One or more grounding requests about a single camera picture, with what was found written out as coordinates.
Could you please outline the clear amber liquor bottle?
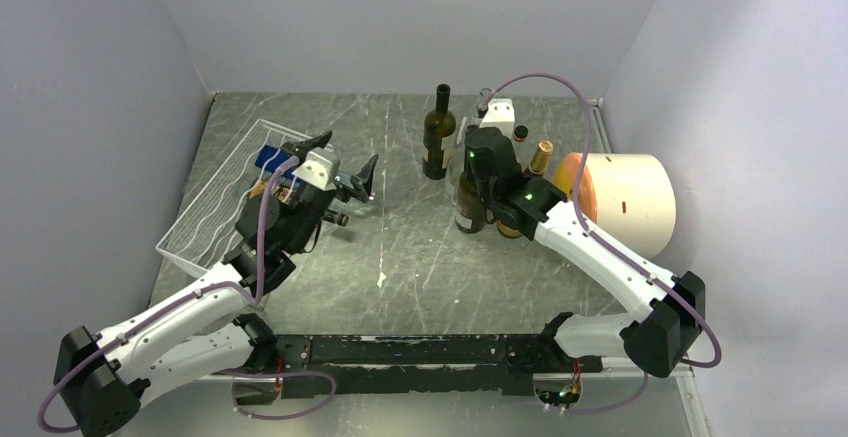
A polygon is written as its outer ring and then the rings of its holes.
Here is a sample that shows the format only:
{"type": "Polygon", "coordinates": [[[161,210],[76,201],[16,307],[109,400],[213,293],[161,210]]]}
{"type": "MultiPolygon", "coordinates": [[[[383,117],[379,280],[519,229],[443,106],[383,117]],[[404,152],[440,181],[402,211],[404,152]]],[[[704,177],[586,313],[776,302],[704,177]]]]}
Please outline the clear amber liquor bottle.
{"type": "Polygon", "coordinates": [[[529,129],[525,125],[516,125],[512,132],[513,150],[518,160],[522,160],[528,147],[529,129]]]}

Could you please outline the blue clear bottle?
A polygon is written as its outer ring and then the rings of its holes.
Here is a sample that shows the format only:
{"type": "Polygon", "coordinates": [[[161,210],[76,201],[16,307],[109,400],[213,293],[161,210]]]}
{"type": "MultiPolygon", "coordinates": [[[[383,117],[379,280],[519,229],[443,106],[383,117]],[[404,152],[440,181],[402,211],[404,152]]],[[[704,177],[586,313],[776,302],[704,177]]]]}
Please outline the blue clear bottle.
{"type": "Polygon", "coordinates": [[[254,165],[263,172],[274,173],[291,156],[292,154],[283,148],[264,145],[259,150],[254,165]]]}

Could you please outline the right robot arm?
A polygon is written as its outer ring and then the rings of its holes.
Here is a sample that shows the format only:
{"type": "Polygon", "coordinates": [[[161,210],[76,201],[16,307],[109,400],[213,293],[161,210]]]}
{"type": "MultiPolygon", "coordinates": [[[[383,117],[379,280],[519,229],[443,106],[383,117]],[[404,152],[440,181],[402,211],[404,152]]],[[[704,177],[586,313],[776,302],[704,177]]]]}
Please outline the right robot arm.
{"type": "Polygon", "coordinates": [[[691,346],[707,329],[706,286],[697,274],[676,275],[589,224],[552,182],[523,174],[511,140],[499,130],[473,126],[464,142],[466,169],[483,207],[575,264],[625,310],[573,315],[555,325],[539,346],[548,369],[565,370],[580,357],[620,357],[665,378],[686,363],[691,346]]]}

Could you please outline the gold foil wine bottle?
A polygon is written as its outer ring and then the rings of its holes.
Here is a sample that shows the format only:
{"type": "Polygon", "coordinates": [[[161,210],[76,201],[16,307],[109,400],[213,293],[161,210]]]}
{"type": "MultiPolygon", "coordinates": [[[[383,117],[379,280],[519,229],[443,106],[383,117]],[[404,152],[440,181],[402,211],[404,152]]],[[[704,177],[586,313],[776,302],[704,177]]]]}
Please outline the gold foil wine bottle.
{"type": "MultiPolygon", "coordinates": [[[[541,140],[536,145],[534,153],[523,171],[523,175],[528,177],[543,177],[553,151],[554,144],[552,141],[541,140]]],[[[517,239],[522,236],[518,230],[510,228],[500,221],[497,222],[497,230],[503,237],[508,239],[517,239]]]]}

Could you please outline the clear bottle white label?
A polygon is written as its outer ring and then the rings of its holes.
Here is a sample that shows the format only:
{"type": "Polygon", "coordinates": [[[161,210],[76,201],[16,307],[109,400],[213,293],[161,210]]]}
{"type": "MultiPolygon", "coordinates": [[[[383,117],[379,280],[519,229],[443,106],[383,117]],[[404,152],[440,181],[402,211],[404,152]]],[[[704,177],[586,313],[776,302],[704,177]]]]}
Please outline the clear bottle white label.
{"type": "Polygon", "coordinates": [[[461,148],[456,148],[452,151],[452,154],[447,161],[444,181],[446,196],[452,204],[456,203],[457,187],[463,170],[464,151],[461,148]]]}

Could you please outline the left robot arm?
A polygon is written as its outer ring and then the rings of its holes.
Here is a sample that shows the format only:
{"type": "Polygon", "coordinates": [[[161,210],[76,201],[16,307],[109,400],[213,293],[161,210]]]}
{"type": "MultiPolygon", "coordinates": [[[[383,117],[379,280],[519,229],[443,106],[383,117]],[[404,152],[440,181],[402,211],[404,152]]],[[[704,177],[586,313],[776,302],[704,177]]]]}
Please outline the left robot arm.
{"type": "Polygon", "coordinates": [[[288,141],[262,160],[235,224],[240,242],[192,284],[120,324],[62,338],[49,396],[64,403],[76,431],[108,436],[209,374],[283,368],[275,333],[252,307],[294,271],[293,256],[333,220],[333,202],[373,198],[377,158],[344,172],[330,139],[288,141]]]}

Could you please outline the silver capped dark bottle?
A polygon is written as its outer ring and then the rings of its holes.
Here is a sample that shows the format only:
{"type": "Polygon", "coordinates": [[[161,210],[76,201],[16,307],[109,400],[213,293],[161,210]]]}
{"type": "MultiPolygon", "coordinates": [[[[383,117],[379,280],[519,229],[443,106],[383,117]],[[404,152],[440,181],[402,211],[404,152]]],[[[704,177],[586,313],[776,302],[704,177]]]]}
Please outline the silver capped dark bottle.
{"type": "Polygon", "coordinates": [[[480,232],[487,224],[487,211],[480,201],[467,156],[463,156],[455,191],[454,222],[466,234],[480,232]]]}

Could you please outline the dark green wine bottle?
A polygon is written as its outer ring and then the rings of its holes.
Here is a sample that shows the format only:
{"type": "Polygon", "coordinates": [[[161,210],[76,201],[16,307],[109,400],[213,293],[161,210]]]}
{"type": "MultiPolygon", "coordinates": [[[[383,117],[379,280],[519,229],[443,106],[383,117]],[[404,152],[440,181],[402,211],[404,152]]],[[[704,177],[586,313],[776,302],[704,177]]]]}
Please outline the dark green wine bottle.
{"type": "Polygon", "coordinates": [[[449,109],[451,87],[439,84],[435,96],[435,107],[424,119],[422,172],[431,180],[441,180],[446,176],[457,123],[449,109]]]}

